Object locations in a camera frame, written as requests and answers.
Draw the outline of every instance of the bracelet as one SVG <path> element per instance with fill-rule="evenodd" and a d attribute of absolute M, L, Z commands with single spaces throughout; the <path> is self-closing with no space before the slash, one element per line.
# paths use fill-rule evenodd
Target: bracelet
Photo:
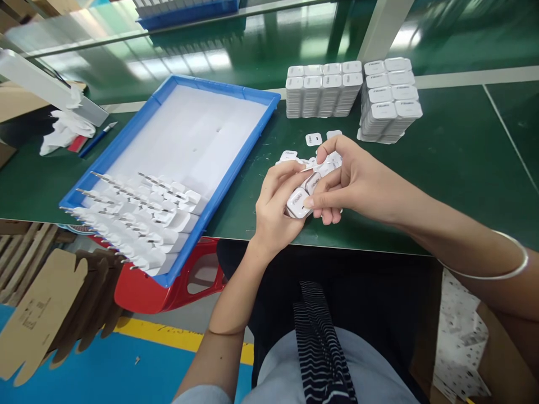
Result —
<path fill-rule="evenodd" d="M 499 276 L 495 276 L 495 277 L 476 277 L 476 276 L 466 275 L 466 274 L 463 274 L 462 272 L 455 271 L 454 269 L 449 268 L 447 265 L 445 265 L 440 260 L 438 260 L 438 262 L 440 264 L 442 264 L 445 268 L 450 270 L 451 272 L 454 272 L 454 273 L 456 273 L 456 274 L 458 274 L 460 276 L 463 276 L 463 277 L 466 277 L 466 278 L 471 278 L 471 279 L 480 279 L 482 281 L 500 281 L 502 279 L 509 279 L 509 278 L 513 278 L 513 277 L 517 276 L 518 274 L 523 272 L 526 269 L 526 267 L 528 266 L 529 256 L 528 256 L 528 252 L 526 251 L 526 248 L 524 248 L 524 246 L 522 244 L 520 244 L 517 240 L 515 240 L 511 236 L 508 236 L 507 234 L 496 231 L 496 230 L 493 230 L 493 231 L 495 233 L 498 233 L 500 236 L 504 236 L 505 238 L 508 238 L 509 240 L 513 241 L 520 248 L 520 250 L 522 251 L 522 255 L 524 256 L 524 259 L 522 260 L 522 264 L 517 269 L 515 269 L 515 270 L 513 270 L 513 271 L 511 271 L 511 272 L 509 272 L 509 273 L 507 273 L 505 275 L 499 275 Z"/>

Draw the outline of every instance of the blue pen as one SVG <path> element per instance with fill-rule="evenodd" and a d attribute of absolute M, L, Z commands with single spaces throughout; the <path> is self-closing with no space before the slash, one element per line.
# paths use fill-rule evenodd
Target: blue pen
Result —
<path fill-rule="evenodd" d="M 117 123 L 118 123 L 118 122 L 112 122 L 112 123 L 109 123 L 109 124 L 107 125 L 107 127 L 106 127 L 105 129 L 103 129 L 99 135 L 97 135 L 95 138 L 93 138 L 92 141 L 88 144 L 88 146 L 86 146 L 86 147 L 83 149 L 83 151 L 81 151 L 81 152 L 79 153 L 79 157 L 80 157 L 80 158 L 83 158 L 84 156 L 86 156 L 86 155 L 88 154 L 88 152 L 89 152 L 90 150 L 92 150 L 93 147 L 97 144 L 97 142 L 98 142 L 99 140 L 101 140 L 101 139 L 102 139 L 102 138 L 109 132 L 110 129 L 114 128 L 114 125 L 117 124 Z"/>

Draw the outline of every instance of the blue plastic tray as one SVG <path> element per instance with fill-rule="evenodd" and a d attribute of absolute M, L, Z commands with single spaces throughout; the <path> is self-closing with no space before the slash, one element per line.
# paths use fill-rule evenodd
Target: blue plastic tray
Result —
<path fill-rule="evenodd" d="M 198 240 L 202 236 L 202 233 L 206 229 L 210 219 L 217 210 L 217 207 L 225 197 L 225 194 L 229 190 L 232 182 L 236 178 L 241 166 L 245 163 L 247 156 L 253 149 L 255 143 L 260 137 L 262 130 L 266 126 L 271 114 L 277 108 L 277 104 L 281 99 L 280 94 L 270 93 L 269 91 L 255 90 L 247 87 L 241 87 L 231 84 L 219 83 L 211 80 L 197 79 L 189 76 L 171 76 L 169 77 L 157 91 L 148 99 L 145 105 L 140 111 L 129 121 L 124 129 L 116 136 L 113 142 L 107 147 L 103 154 L 90 166 L 90 168 L 84 173 L 84 175 L 78 180 L 75 186 L 67 193 L 67 195 L 60 201 L 59 206 L 66 206 L 68 208 L 75 208 L 82 206 L 84 196 L 77 192 L 77 188 L 83 190 L 91 190 L 99 179 L 91 174 L 91 171 L 95 171 L 101 174 L 107 172 L 114 161 L 122 154 L 125 148 L 131 143 L 139 131 L 146 125 L 150 118 L 159 109 L 161 104 L 168 98 L 173 89 L 176 86 L 187 86 L 204 91 L 210 91 L 211 93 L 217 93 L 227 95 L 229 97 L 235 97 L 239 99 L 246 99 L 262 105 L 267 106 L 267 110 L 259 120 L 254 130 L 249 135 L 247 141 L 237 154 L 232 165 L 226 172 L 219 186 L 215 190 L 212 198 L 209 200 L 208 205 L 204 208 L 204 211 L 200 215 L 197 224 L 187 239 L 184 247 L 180 251 L 176 261 L 174 262 L 171 270 L 163 275 L 153 277 L 153 279 L 163 287 L 170 287 L 177 276 L 181 272 L 181 268 L 184 266 L 187 258 L 191 254 L 191 251 L 197 244 Z"/>
<path fill-rule="evenodd" d="M 240 0 L 215 0 L 211 3 L 202 3 L 195 6 L 179 8 L 151 17 L 138 19 L 142 28 L 151 31 L 187 22 L 204 20 L 218 15 L 232 14 L 238 11 Z"/>

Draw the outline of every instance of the hand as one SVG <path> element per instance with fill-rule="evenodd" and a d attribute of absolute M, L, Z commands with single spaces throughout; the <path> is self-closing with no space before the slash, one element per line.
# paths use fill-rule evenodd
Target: hand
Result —
<path fill-rule="evenodd" d="M 342 156 L 342 166 L 321 179 L 314 195 L 305 200 L 305 207 L 314 208 L 314 217 L 322 216 L 324 224 L 338 223 L 340 208 L 386 224 L 405 224 L 430 199 L 343 135 L 320 145 L 317 163 L 335 150 Z"/>
<path fill-rule="evenodd" d="M 271 167 L 262 182 L 258 198 L 257 231 L 251 244 L 266 258 L 272 260 L 290 244 L 303 228 L 305 218 L 293 219 L 285 215 L 286 201 L 312 170 L 299 173 L 305 165 L 288 161 Z"/>

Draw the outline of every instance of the forearm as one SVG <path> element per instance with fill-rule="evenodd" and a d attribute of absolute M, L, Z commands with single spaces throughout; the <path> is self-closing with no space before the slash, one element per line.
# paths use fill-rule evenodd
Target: forearm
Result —
<path fill-rule="evenodd" d="M 243 260 L 215 304 L 208 327 L 211 332 L 231 335 L 245 330 L 262 276 L 272 259 L 258 247 L 255 239 L 251 240 Z"/>
<path fill-rule="evenodd" d="M 263 249 L 251 241 L 232 279 L 217 299 L 202 343 L 176 396 L 210 384 L 221 387 L 234 401 L 245 327 L 268 263 Z"/>
<path fill-rule="evenodd" d="M 521 250 L 507 238 L 457 210 L 425 196 L 421 209 L 396 227 L 412 236 L 449 268 L 479 277 L 507 274 L 519 267 Z M 537 253 L 528 251 L 524 273 L 503 281 L 479 281 L 456 275 L 486 304 L 511 315 L 539 321 Z"/>

